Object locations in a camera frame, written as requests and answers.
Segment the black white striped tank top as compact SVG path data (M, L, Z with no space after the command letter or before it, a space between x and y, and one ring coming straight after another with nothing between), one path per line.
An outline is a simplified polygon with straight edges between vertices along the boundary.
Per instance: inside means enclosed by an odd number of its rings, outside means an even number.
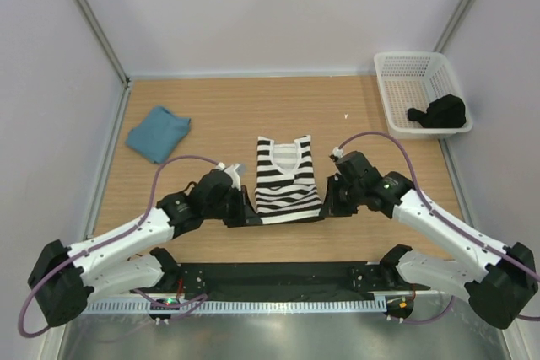
M291 143L259 137L256 146L256 214L264 225L321 219L311 136Z

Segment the teal tank top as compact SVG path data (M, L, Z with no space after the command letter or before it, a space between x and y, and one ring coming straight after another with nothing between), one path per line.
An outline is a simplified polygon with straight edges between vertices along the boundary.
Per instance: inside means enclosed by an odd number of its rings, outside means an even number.
M191 119L155 106L128 132L126 145L153 164L163 164L189 133Z

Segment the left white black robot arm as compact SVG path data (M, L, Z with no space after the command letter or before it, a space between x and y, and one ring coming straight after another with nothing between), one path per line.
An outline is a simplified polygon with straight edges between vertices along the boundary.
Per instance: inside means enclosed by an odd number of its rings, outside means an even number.
M160 244L199 229L208 219L230 227L257 224L241 184L244 171L243 164L214 168L105 234L69 246L60 240L47 244L28 279L47 327L65 325L89 304L115 293L152 287L172 291L178 268Z

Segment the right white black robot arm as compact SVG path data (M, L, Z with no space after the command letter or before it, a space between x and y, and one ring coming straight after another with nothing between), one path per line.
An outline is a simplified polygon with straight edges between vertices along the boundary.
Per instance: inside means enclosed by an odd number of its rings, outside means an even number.
M381 175L361 153L335 148L337 168L327 179L323 212L347 217L365 206L420 232L450 255L448 261L398 245L384 256L381 281L431 287L469 304L489 325L507 329L538 291L535 259L522 243L512 246L479 233L430 200L414 175Z

